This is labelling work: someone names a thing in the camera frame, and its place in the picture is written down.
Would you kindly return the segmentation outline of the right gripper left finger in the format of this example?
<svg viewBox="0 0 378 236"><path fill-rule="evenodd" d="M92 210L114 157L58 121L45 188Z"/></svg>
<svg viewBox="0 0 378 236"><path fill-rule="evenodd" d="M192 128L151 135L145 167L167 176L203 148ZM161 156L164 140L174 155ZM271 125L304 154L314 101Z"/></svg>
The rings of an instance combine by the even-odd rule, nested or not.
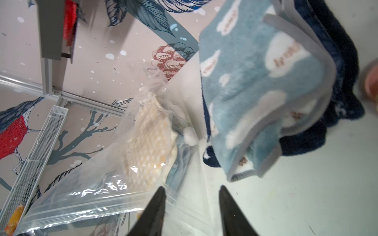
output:
<svg viewBox="0 0 378 236"><path fill-rule="evenodd" d="M166 192L160 186L128 236L161 236L165 215Z"/></svg>

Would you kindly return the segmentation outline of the clear plastic vacuum bag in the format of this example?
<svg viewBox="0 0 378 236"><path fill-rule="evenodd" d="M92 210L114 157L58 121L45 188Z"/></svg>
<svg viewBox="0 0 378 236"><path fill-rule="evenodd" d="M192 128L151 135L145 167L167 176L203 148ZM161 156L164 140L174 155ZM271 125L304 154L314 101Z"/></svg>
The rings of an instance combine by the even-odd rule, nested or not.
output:
<svg viewBox="0 0 378 236"><path fill-rule="evenodd" d="M208 236L199 139L179 92L148 75L111 144L53 184L28 209L16 235L126 235L164 191L162 233Z"/></svg>

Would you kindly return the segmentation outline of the light blue bear blanket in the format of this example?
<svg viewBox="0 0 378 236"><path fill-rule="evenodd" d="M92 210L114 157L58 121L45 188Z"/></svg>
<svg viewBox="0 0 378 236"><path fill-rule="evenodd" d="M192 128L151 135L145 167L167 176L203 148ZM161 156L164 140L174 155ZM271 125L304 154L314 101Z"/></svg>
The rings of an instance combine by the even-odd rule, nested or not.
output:
<svg viewBox="0 0 378 236"><path fill-rule="evenodd" d="M226 1L199 37L207 142L229 182L262 177L280 139L320 120L335 63L294 1Z"/></svg>

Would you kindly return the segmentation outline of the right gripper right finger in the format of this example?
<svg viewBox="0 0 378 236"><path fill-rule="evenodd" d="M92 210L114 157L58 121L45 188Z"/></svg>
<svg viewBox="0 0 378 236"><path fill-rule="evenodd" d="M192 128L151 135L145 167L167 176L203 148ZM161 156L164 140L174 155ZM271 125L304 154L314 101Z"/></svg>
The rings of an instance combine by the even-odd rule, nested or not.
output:
<svg viewBox="0 0 378 236"><path fill-rule="evenodd" d="M224 236L258 236L224 185L219 190L219 205Z"/></svg>

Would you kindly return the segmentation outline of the navy star blanket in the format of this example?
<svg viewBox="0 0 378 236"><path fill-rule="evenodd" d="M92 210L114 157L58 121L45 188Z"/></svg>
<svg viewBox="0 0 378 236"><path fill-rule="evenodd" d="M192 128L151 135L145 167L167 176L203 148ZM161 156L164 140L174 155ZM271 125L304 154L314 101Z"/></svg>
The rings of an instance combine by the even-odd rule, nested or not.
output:
<svg viewBox="0 0 378 236"><path fill-rule="evenodd" d="M336 66L336 80L332 97L320 120L309 129L292 136L282 137L280 145L284 156L313 151L325 143L327 128L339 119L355 120L363 116L360 102L352 89L358 74L358 57L352 41L329 10L324 1L294 1L295 8L315 31ZM212 156L207 142L203 161L210 167L221 168Z"/></svg>

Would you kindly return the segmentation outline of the beige checkered blanket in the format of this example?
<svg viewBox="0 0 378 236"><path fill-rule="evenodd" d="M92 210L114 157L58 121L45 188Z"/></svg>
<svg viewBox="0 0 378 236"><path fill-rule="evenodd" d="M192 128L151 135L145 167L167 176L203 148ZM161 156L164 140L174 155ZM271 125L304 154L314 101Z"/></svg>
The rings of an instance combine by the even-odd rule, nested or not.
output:
<svg viewBox="0 0 378 236"><path fill-rule="evenodd" d="M177 157L176 139L169 113L156 94L140 101L130 138L123 150L128 189L148 188L165 182Z"/></svg>

